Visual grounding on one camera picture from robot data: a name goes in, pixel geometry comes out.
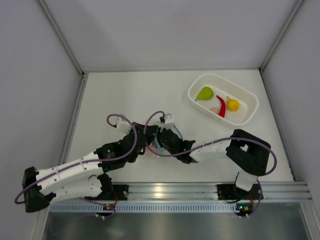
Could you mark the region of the clear zip top bag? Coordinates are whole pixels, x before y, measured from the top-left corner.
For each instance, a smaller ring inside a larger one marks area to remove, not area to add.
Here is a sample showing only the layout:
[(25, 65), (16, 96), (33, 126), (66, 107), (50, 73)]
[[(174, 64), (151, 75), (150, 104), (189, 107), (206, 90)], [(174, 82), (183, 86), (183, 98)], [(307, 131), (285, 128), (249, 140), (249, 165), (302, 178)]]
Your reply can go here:
[[(162, 157), (162, 155), (165, 154), (165, 148), (162, 147), (158, 141), (158, 133), (160, 132), (160, 129), (162, 128), (163, 126), (163, 123), (161, 123), (160, 121), (156, 121), (155, 122), (155, 125), (158, 127), (158, 131), (157, 133), (155, 134), (155, 139), (153, 140), (153, 142), (151, 143), (151, 148), (153, 151), (157, 152), (158, 154), (160, 154), (160, 157)], [(177, 134), (182, 140), (184, 140), (184, 137), (182, 135), (182, 133), (180, 132), (180, 130), (177, 128), (177, 126), (174, 124), (173, 127), (171, 128), (171, 130)]]

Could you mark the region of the small pink fake fruit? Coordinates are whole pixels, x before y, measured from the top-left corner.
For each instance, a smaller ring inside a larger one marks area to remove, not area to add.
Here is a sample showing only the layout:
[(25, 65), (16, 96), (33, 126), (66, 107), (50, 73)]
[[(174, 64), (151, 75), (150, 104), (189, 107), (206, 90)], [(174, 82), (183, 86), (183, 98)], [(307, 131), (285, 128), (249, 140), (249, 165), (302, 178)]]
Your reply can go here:
[(220, 113), (220, 109), (217, 108), (217, 107), (211, 108), (210, 111), (211, 111), (212, 113), (214, 113), (214, 114), (217, 114), (217, 115)]

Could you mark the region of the red fake chili pepper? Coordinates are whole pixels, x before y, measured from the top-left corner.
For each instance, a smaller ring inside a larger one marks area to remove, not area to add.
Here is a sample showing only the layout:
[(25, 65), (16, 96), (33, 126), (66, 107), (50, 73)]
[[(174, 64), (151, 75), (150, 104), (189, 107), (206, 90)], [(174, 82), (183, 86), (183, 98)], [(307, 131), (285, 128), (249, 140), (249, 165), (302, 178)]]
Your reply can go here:
[(221, 98), (220, 96), (216, 96), (217, 99), (220, 101), (220, 112), (219, 112), (219, 116), (224, 118), (225, 117), (225, 114), (226, 114), (226, 103), (224, 101), (223, 98)]

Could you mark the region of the green fake pear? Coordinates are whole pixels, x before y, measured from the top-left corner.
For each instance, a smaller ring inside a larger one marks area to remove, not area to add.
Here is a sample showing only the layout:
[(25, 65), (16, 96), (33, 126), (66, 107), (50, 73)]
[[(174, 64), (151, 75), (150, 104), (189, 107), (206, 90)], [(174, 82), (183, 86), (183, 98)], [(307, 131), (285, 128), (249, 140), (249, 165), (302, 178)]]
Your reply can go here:
[(207, 101), (211, 100), (213, 97), (214, 91), (210, 87), (205, 86), (200, 90), (195, 101)]

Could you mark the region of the yellow fake pear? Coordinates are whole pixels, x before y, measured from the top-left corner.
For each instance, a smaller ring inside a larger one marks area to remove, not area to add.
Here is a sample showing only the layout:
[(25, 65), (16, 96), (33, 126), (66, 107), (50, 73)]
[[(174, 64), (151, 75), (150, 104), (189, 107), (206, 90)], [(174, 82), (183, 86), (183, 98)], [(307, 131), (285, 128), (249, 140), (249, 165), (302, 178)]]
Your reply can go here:
[(236, 112), (240, 108), (240, 103), (233, 98), (227, 97), (226, 107), (231, 112)]

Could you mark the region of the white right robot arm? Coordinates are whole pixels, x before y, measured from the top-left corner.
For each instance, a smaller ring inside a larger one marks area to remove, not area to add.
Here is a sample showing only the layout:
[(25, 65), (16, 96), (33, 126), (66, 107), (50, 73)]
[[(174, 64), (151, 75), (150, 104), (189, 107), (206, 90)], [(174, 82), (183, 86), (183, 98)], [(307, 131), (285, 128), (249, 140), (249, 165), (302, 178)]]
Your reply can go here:
[(257, 199), (259, 186), (255, 182), (277, 165), (271, 145), (242, 129), (234, 130), (230, 137), (199, 146), (195, 140), (184, 140), (171, 129), (161, 129), (155, 135), (154, 144), (161, 154), (167, 151), (184, 164), (226, 159), (236, 164), (239, 171), (234, 184), (218, 187), (221, 200)]

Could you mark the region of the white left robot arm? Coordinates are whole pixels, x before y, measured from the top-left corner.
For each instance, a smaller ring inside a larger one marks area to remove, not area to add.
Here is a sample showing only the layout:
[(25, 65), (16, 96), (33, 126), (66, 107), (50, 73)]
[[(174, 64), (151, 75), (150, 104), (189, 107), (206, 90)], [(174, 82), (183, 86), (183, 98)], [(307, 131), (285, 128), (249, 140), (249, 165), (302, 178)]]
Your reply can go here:
[(145, 153), (159, 128), (133, 125), (123, 139), (106, 143), (80, 159), (42, 170), (33, 166), (25, 169), (22, 180), (25, 211), (38, 212), (68, 199), (109, 199), (114, 187), (107, 173), (134, 163)]

